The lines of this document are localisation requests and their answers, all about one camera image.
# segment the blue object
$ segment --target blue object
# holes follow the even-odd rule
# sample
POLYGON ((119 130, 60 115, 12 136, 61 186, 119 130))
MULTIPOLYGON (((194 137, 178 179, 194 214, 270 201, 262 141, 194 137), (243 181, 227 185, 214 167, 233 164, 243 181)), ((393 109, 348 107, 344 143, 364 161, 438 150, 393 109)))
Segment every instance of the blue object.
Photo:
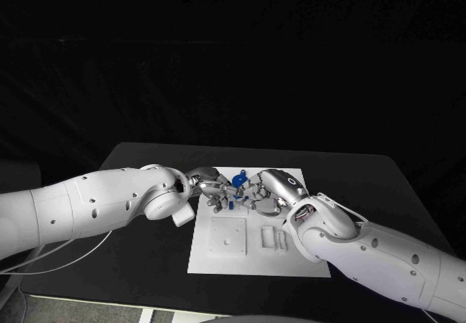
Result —
POLYGON ((233 177, 231 184, 239 188, 247 182, 247 180, 249 177, 246 176, 246 170, 242 170, 240 175, 236 175, 233 177))

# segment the white pad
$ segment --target white pad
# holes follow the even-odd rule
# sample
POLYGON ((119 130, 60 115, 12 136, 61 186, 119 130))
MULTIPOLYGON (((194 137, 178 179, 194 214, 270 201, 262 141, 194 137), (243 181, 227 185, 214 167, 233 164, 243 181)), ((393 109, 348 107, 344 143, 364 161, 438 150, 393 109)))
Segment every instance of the white pad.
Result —
MULTIPOLYGON (((242 170, 246 170, 247 177, 253 177, 266 168, 217 167, 217 169, 233 180, 242 170)), ((296 168, 282 170, 289 172, 306 187, 302 170, 296 168)), ((250 190, 246 191, 246 195, 255 199, 250 190)), ((331 277, 327 261, 312 263, 302 256, 292 235, 283 231, 286 213, 278 217, 266 217, 256 211, 236 206, 234 210, 224 209, 216 214, 214 207, 207 206, 207 201, 208 198, 201 195, 188 273, 331 277), (263 248, 272 245, 272 238, 275 250, 263 248)))

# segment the dark wall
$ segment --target dark wall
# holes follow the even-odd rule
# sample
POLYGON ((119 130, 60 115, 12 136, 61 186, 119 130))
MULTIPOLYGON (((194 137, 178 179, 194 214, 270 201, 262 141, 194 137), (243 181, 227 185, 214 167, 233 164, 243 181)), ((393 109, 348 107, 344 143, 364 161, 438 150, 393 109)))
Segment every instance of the dark wall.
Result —
POLYGON ((466 258, 459 8, 370 3, 5 5, 0 157, 48 185, 122 141, 389 155, 466 258))

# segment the black table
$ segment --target black table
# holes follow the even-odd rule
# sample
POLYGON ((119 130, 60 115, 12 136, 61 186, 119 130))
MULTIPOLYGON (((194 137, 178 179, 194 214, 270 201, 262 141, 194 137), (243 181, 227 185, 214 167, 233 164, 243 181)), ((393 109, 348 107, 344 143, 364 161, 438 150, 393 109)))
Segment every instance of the black table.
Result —
MULTIPOLYGON (((324 192, 368 220, 455 254, 387 156, 122 143, 102 170, 148 164, 185 172, 200 166, 302 168, 311 194, 324 192)), ((198 199, 191 204, 197 211, 198 199)), ((28 276, 24 292, 211 314, 270 314, 322 322, 431 322, 420 309, 373 292, 331 264, 331 279, 188 274, 194 228, 195 221, 178 228, 171 217, 161 221, 138 217, 84 260, 54 273, 28 276)), ((29 271, 77 259, 103 236, 77 240, 29 271)))

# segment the gray floor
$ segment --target gray floor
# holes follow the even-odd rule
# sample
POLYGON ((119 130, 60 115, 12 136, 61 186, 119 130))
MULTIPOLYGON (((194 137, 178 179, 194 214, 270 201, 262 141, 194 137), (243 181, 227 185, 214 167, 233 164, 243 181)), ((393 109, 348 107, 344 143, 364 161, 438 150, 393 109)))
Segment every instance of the gray floor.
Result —
MULTIPOLYGON (((141 308, 28 297, 25 323, 139 323, 141 308)), ((25 299, 16 291, 0 311, 0 323, 22 323, 25 299)), ((152 323, 171 323, 172 312, 155 311, 152 323)))

